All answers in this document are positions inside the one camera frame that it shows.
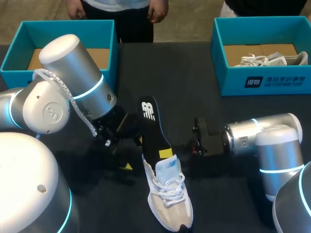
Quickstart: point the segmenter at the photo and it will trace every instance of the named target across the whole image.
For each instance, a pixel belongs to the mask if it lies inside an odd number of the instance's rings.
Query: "shoe insole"
[[[159,109],[154,97],[139,98],[138,117],[142,135],[142,152],[146,162],[154,170],[157,162],[173,156],[171,145],[162,132]]]

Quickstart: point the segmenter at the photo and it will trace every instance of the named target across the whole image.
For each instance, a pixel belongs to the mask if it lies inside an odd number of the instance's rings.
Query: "white cable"
[[[68,87],[66,86],[66,84],[64,84],[64,82],[58,77],[56,76],[54,73],[52,73],[49,70],[46,69],[38,69],[38,71],[41,71],[43,74],[47,75],[49,78],[41,76],[39,73],[36,73],[36,70],[33,74],[33,79],[35,78],[35,74],[40,75],[40,77],[42,77],[44,80],[46,80],[48,83],[52,84],[54,86],[53,83],[51,82],[56,82],[59,84],[59,86],[64,90],[64,92],[66,93],[69,101],[71,102],[75,112],[78,114],[79,118],[88,126],[88,128],[91,130],[92,134],[94,137],[97,136],[97,132],[95,127],[92,125],[91,122],[89,122],[89,120],[83,115],[83,113],[81,112],[81,110],[79,109],[76,101],[73,99],[73,96],[71,94],[71,92],[69,91]]]

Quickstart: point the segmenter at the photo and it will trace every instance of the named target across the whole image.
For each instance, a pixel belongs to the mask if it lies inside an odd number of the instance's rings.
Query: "teal box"
[[[222,96],[310,94],[311,66],[229,67],[224,45],[293,44],[311,57],[306,17],[216,18],[211,53]]]
[[[109,49],[108,67],[101,72],[114,90],[119,46],[113,20],[23,21],[0,68],[8,88],[27,86],[33,75],[27,68],[34,50],[66,34],[79,37],[88,49]]]

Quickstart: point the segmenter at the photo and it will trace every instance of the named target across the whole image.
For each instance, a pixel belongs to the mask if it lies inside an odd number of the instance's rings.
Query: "insole logo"
[[[150,120],[156,120],[154,114],[154,108],[150,103],[143,102],[141,103],[142,110],[144,111],[144,118],[148,118]]]

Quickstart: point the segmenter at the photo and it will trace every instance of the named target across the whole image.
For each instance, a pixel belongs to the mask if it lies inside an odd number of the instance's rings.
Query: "black pants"
[[[82,5],[88,19],[113,19],[119,42],[153,42],[154,26],[147,18],[149,7],[109,12],[97,9],[85,1],[82,1]]]

